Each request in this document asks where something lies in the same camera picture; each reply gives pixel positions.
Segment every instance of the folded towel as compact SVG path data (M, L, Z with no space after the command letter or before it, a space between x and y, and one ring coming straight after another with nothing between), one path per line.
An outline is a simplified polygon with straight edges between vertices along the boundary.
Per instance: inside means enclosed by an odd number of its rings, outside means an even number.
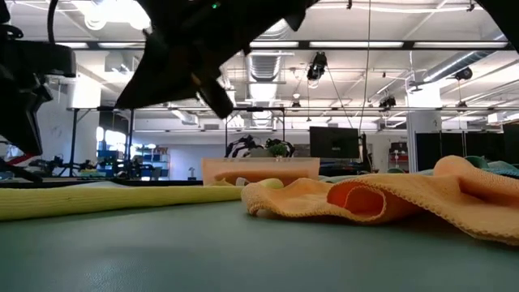
M362 224L395 221L428 210L475 238L519 245L519 181L445 157L434 176L373 174L338 184L300 179L278 190L252 183L242 200L284 217L332 215Z

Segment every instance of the green table surface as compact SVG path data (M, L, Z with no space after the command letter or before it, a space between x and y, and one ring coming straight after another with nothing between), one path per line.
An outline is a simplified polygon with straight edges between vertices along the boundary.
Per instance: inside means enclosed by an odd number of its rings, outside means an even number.
M517 291L519 250L423 215L366 227L239 202L0 223L0 291Z

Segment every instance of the desk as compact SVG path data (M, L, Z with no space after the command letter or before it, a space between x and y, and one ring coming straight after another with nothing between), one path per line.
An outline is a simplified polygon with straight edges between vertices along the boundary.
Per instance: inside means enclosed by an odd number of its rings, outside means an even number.
M365 227L228 202L0 223L2 292L505 292L518 275L517 249L432 215Z

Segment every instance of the white pillar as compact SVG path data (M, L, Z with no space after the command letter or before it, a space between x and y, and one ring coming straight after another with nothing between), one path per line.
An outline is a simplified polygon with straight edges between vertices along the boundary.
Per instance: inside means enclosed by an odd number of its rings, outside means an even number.
M435 84L421 87L422 91L408 92L409 107L441 107L440 89ZM418 152L416 149L417 133L435 133L441 131L442 119L439 111L418 111L407 114L407 148L409 149L409 167L411 173L418 172Z
M105 70L106 52L76 52L76 61L92 72ZM101 85L90 77L81 75L74 80L63 80L60 92L51 92L53 100L44 103L38 111L40 124L42 157L46 160L63 156L68 162L71 155L73 112L70 107L93 108L101 103ZM81 118L86 112L79 112ZM96 129L99 126L99 113L91 111L77 124L75 137L75 162L96 160Z

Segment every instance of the ceiling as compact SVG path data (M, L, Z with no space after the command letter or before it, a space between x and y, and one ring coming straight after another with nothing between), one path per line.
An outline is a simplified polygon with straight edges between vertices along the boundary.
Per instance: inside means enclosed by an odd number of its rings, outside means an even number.
M76 2L60 1L55 17L54 31L57 41L141 41L142 33L130 24L106 24L101 30L88 29L84 23L84 14L77 11ZM486 40L485 36L498 28L491 17L483 10L471 12L450 11L408 13L410 10L434 8L468 7L468 0L354 0L352 10L346 10L342 1L321 1L316 7L307 12L307 17L298 32L291 32L289 40L429 40L429 41L479 41ZM12 24L20 27L28 40L46 40L46 7L45 1L16 1L11 3ZM339 99L345 105L362 106L377 102L382 96L376 95L381 88L391 83L394 78L413 71L426 71L442 63L458 52L455 51L325 51L328 58L329 72L320 80L318 88L308 88L306 68L315 56L312 50L284 49L291 54L283 57L281 65L280 84L277 88L276 101L273 106L290 106L294 93L300 94L301 105L307 106L340 106ZM126 64L139 60L139 51L111 51L118 54L118 59ZM85 67L91 67L88 58L78 58ZM482 92L492 92L500 85L519 79L519 65L498 69L518 60L516 52L497 52L482 61L476 62L470 68L474 77L469 81L458 82L453 79L440 81L441 102L444 105L455 105L460 99L468 98ZM93 72L105 82L103 102L113 103L131 73L114 72L108 65ZM243 56L231 58L222 71L229 78L236 90L236 101L248 100L247 66ZM391 92L397 99L397 104L405 106L405 89L397 88ZM506 105L519 105L519 88L511 87L499 94L490 95L471 105L488 106L497 102L511 102ZM184 101L180 105L198 105L195 100ZM140 113L137 118L162 118L166 114Z

